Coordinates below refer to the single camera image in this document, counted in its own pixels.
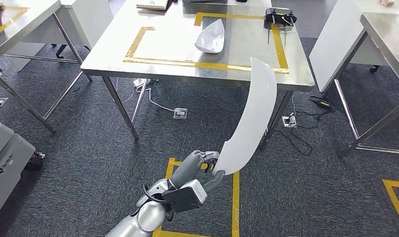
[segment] yellow tape square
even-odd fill
[[[4,23],[0,26],[0,32],[2,32],[4,29],[6,29],[10,24],[12,24],[14,21],[16,21],[23,14],[25,14],[25,12],[27,12],[29,9],[27,7],[5,6],[5,5],[2,5],[1,8],[5,9],[5,10],[16,10],[16,11],[18,11],[18,13],[16,13],[9,21],[6,21],[6,23]]]
[[[397,214],[399,215],[399,199],[397,198],[396,193],[393,190],[393,188],[399,188],[399,181],[383,179],[383,183],[386,187],[387,193],[390,196],[390,200],[392,201],[392,204],[395,207]]]
[[[207,13],[198,12],[195,18],[194,25],[200,26],[203,17],[221,17],[221,18],[239,18],[239,19],[255,19],[264,20],[264,16],[248,16],[248,15],[234,15],[234,14],[220,14],[220,13]],[[238,70],[238,71],[251,71],[251,66],[245,65],[231,65],[231,64],[221,64],[221,63],[204,63],[204,62],[192,62],[192,61],[176,61],[176,60],[162,60],[162,59],[152,59],[152,58],[137,58],[134,57],[134,53],[140,44],[146,31],[154,31],[154,27],[141,27],[139,33],[134,39],[128,53],[123,60],[123,62],[129,63],[147,63],[147,64],[162,64],[162,65],[173,65],[173,66],[184,66],[184,67],[194,67],[194,68],[204,68],[204,69],[217,69],[217,70]],[[275,43],[275,50],[278,57],[279,67],[273,68],[274,72],[277,74],[289,74],[288,64],[285,57],[285,52],[281,42],[281,36],[279,34],[279,28],[276,26],[271,26],[273,31],[273,38]]]
[[[165,178],[169,179],[172,176],[173,168],[180,166],[180,161],[175,161],[175,158],[170,158],[166,168]],[[207,168],[206,164],[201,166],[201,169]],[[239,237],[239,190],[240,190],[240,175],[239,171],[233,174],[233,202],[232,202],[232,237]],[[161,227],[153,232],[153,237],[210,237],[193,235],[179,232],[162,231]]]

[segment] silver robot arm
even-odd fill
[[[194,151],[170,179],[158,180],[148,190],[145,185],[145,194],[136,203],[137,210],[121,220],[106,237],[149,237],[166,219],[171,221],[174,212],[201,207],[207,194],[221,184],[225,172],[217,171],[204,185],[195,176],[203,163],[208,164],[206,172],[212,169],[218,157],[218,152]]]

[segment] stainless steel table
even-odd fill
[[[383,128],[389,122],[391,122],[396,116],[399,115],[399,106],[393,109],[390,113],[388,113],[384,118],[378,121],[375,125],[369,128],[366,132],[360,135],[357,131],[357,127],[352,118],[351,112],[348,108],[347,101],[345,99],[344,93],[341,89],[339,83],[339,76],[344,71],[346,66],[351,61],[352,57],[355,55],[356,51],[361,46],[362,42],[365,40],[367,36],[370,36],[377,47],[380,49],[386,61],[389,63],[390,67],[394,70],[396,75],[399,78],[399,14],[387,14],[387,13],[368,13],[365,12],[362,14],[360,21],[364,26],[364,32],[361,35],[359,41],[353,48],[351,54],[344,61],[341,66],[341,69],[334,77],[334,84],[336,85],[336,89],[338,90],[339,96],[341,98],[342,104],[345,108],[346,115],[349,120],[349,124],[351,125],[351,129],[355,140],[349,145],[348,148],[341,150],[339,152],[340,156],[348,155],[353,149],[358,150],[368,150],[368,151],[379,151],[379,152],[388,152],[388,153],[397,153],[399,154],[399,150],[396,149],[388,149],[388,148],[379,148],[379,147],[370,147],[365,146],[363,143],[370,138],[374,133]]]
[[[127,1],[89,53],[81,68],[102,76],[133,136],[143,85],[132,119],[117,95],[110,77],[180,80],[184,82],[249,85],[250,57],[271,65],[278,88],[286,94],[271,123],[269,138],[294,91],[315,85],[300,38],[294,27],[264,27],[266,7],[223,4],[173,4],[167,12],[141,10]],[[224,49],[202,53],[194,43],[200,32],[221,18]]]
[[[2,12],[0,14],[0,57],[13,46],[15,46],[18,42],[20,42],[26,35],[28,35],[35,28],[37,28],[48,17],[52,16],[59,30],[63,34],[66,42],[72,49],[76,60],[22,55],[9,56],[26,59],[82,64],[81,57],[77,53],[76,48],[70,41],[70,38],[64,30],[63,25],[55,14],[55,12],[61,6],[59,0],[0,0],[0,2],[3,2],[3,9],[1,10]],[[47,122],[47,119],[50,117],[51,113],[57,108],[57,106],[60,104],[60,102],[70,91],[72,86],[76,83],[81,75],[82,72],[79,72],[78,75],[70,81],[66,89],[44,116],[40,115],[39,112],[22,95],[20,95],[14,88],[12,88],[9,83],[7,83],[1,76],[0,84],[16,99],[18,99],[21,104],[28,111],[31,112],[32,115],[40,120],[50,132],[54,133],[55,129],[51,124]]]

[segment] floor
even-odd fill
[[[334,2],[274,0],[274,5],[289,7],[303,18],[297,28],[309,55]],[[116,12],[122,0],[110,3]],[[85,48],[79,52],[87,55]],[[47,45],[39,55],[54,53]],[[64,56],[72,58],[68,48]],[[0,66],[38,111],[46,111],[59,95],[58,88],[79,71],[76,65],[33,61],[16,72],[5,58],[0,59]],[[382,67],[371,74],[368,69],[350,65],[341,77],[347,98],[356,101],[351,111],[360,130],[399,103],[399,80],[393,71]],[[119,80],[122,99],[130,97],[130,84],[131,79]],[[182,160],[193,150],[221,150],[239,122],[248,94],[247,87],[155,82],[153,99],[170,108],[188,108],[189,119],[172,119],[172,113],[144,100],[135,125],[140,140],[134,142],[101,78],[89,83],[83,77],[74,90],[50,119],[58,130],[53,135],[0,87],[0,97],[11,97],[0,109],[0,122],[47,154],[43,170],[22,173],[0,211],[0,237],[106,235],[133,212],[142,184],[164,177],[170,157]],[[321,112],[309,101],[311,95],[320,96],[317,87],[295,93],[297,111]],[[269,146],[258,149],[240,171],[240,236],[399,237],[399,216],[382,181],[399,181],[399,155],[355,151],[339,158],[336,151],[346,147],[352,134],[338,95],[332,91],[328,96],[336,112],[324,116],[317,128],[296,131],[312,146],[309,156],[300,154],[277,132]],[[135,104],[133,95],[124,105],[132,111]],[[287,111],[293,111],[292,104]],[[312,116],[299,114],[297,119],[303,126],[315,125]],[[289,129],[277,129],[291,137]],[[399,118],[369,144],[399,148],[396,138]],[[302,152],[310,151],[291,139]],[[201,173],[198,178],[210,176]],[[232,182],[228,176],[201,209],[175,215],[163,229],[232,236]],[[394,192],[399,200],[399,188]]]

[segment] white curved plastic piece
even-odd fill
[[[198,36],[195,47],[205,53],[219,53],[224,47],[224,25],[218,19],[207,26]]]
[[[250,58],[252,76],[249,95],[239,124],[231,137],[224,143],[213,174],[224,170],[226,175],[242,169],[252,158],[258,147],[277,98],[277,81],[272,68],[254,57]]]

